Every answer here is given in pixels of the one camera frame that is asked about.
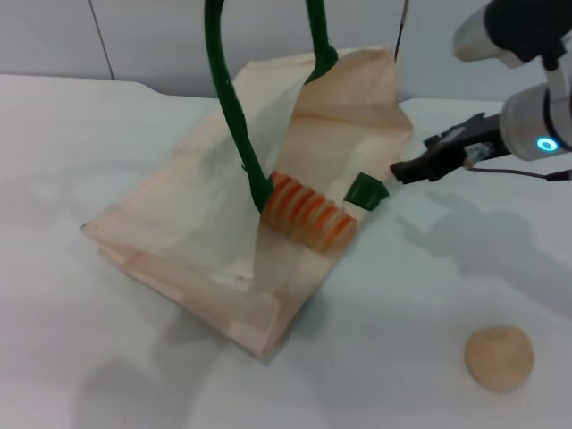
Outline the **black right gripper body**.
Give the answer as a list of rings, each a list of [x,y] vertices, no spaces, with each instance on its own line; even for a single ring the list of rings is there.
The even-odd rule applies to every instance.
[[[475,114],[427,138],[424,144],[426,151],[422,160],[425,178],[429,181],[438,181],[465,167],[467,159],[477,163],[509,154],[501,137],[499,114]]]

